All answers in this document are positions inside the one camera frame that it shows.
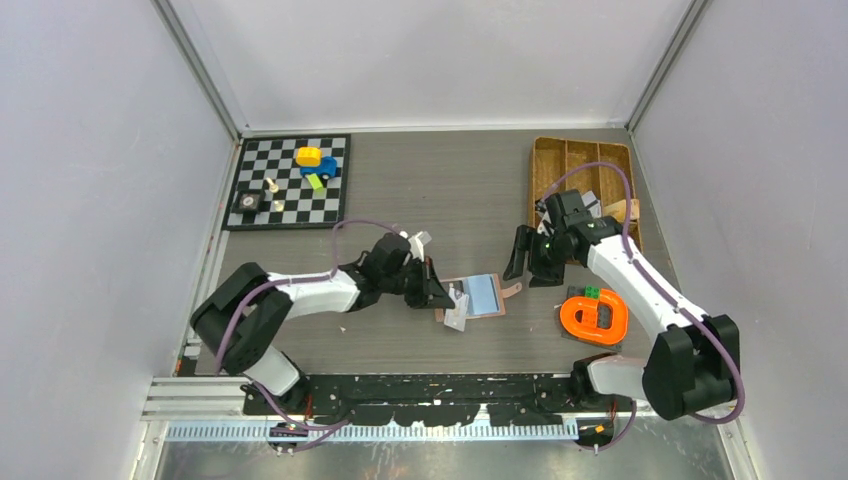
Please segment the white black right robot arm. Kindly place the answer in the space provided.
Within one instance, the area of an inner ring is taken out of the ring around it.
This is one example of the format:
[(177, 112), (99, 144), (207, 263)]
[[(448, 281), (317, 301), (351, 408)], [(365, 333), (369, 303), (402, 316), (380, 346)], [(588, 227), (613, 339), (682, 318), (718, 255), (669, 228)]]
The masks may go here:
[(594, 216), (578, 191), (541, 203), (539, 226), (516, 228), (505, 279), (528, 274), (532, 288), (561, 286), (566, 264), (577, 262), (611, 287), (652, 342), (646, 359), (607, 353), (576, 361), (574, 403), (591, 411), (621, 396), (647, 402), (666, 420), (736, 419), (746, 400), (736, 323), (686, 299), (639, 252), (626, 226)]

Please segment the grey striped credit card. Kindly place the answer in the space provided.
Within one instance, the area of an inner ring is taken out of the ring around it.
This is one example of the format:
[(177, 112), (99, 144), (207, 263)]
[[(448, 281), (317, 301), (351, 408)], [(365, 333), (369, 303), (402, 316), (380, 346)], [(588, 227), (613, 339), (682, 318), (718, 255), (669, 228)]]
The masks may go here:
[(587, 191), (581, 195), (584, 206), (589, 211), (593, 218), (600, 218), (603, 213), (603, 207), (600, 200), (596, 197), (593, 191)]

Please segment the pink leather card holder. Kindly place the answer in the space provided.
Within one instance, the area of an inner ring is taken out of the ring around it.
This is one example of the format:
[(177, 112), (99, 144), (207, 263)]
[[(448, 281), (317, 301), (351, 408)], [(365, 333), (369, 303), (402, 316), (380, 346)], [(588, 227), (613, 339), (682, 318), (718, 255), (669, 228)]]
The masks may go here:
[[(462, 281), (470, 295), (470, 308), (467, 321), (505, 315), (505, 300), (523, 290), (523, 284), (521, 282), (504, 286), (500, 276), (496, 273), (444, 280), (442, 285), (446, 291), (448, 291), (448, 283), (452, 280)], [(436, 321), (442, 324), (444, 311), (444, 309), (437, 309), (435, 311)]]

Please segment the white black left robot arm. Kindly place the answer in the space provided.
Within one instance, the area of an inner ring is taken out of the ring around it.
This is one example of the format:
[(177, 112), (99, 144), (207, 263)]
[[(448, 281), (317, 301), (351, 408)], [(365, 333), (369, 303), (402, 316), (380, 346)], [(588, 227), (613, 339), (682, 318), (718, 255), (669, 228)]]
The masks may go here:
[(215, 354), (217, 370), (252, 380), (280, 412), (296, 413), (307, 389), (302, 370), (272, 345), (283, 323), (360, 311), (384, 295), (411, 309), (453, 308), (424, 252), (429, 240), (426, 232), (388, 232), (355, 261), (322, 273), (284, 275), (245, 263), (194, 310), (190, 326)]

